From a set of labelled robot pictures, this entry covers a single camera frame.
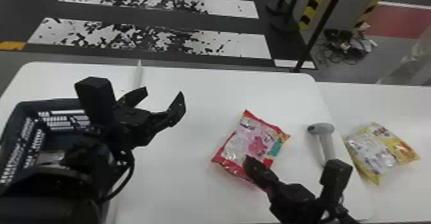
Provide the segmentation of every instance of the cable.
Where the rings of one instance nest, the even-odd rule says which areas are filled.
[[[314,58],[320,63],[329,67],[330,63],[340,64],[345,63],[348,65],[356,65],[359,60],[364,57],[365,45],[361,42],[360,35],[353,35],[349,38],[342,36],[341,33],[336,35],[329,33],[326,40],[317,43],[317,52],[314,53]],[[352,40],[359,43],[358,45],[351,44]],[[341,48],[341,43],[348,43],[350,48],[344,50]]]
[[[115,191],[112,191],[110,194],[99,198],[97,200],[97,204],[105,203],[111,200],[112,198],[114,198],[124,189],[124,187],[126,187],[127,183],[130,181],[131,177],[133,176],[133,172],[135,172],[135,158],[133,157],[133,154],[131,153],[131,151],[127,152],[127,157],[129,159],[129,165],[130,165],[127,177],[123,180],[123,182],[121,182],[120,186],[117,189],[115,189]]]

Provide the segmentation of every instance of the pink snack bag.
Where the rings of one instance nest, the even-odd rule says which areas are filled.
[[[249,180],[242,168],[245,156],[255,157],[270,168],[289,137],[279,127],[245,110],[237,130],[229,136],[211,162],[219,163],[227,172]]]

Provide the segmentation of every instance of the crosswalk stripe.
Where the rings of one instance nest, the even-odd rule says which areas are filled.
[[[59,0],[69,3],[98,4],[145,10],[183,11],[258,19],[253,1],[244,0]]]
[[[264,35],[45,18],[29,44],[271,59]]]

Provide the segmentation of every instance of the snack bag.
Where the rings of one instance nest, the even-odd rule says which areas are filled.
[[[358,169],[376,185],[380,175],[391,168],[420,159],[408,144],[378,123],[345,137],[344,144]]]
[[[289,137],[279,127],[270,125],[245,110],[237,130],[229,136],[211,162],[219,163],[227,172],[249,180],[242,168],[245,156],[255,157],[270,168],[282,144]]]

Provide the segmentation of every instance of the white floor marking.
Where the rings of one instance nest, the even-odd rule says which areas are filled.
[[[420,5],[420,4],[405,4],[405,3],[395,3],[395,2],[388,2],[388,1],[380,1],[378,4],[385,5],[385,6],[400,7],[400,8],[412,8],[417,10],[431,10],[431,6]]]
[[[271,59],[264,35],[45,18],[29,44]]]
[[[274,63],[277,67],[295,67],[295,65],[298,63],[297,60],[274,60]],[[314,63],[306,61],[304,62],[304,65],[302,66],[304,69],[315,69]]]
[[[59,0],[69,3],[98,4],[146,10],[182,11],[258,19],[256,5],[245,0]]]

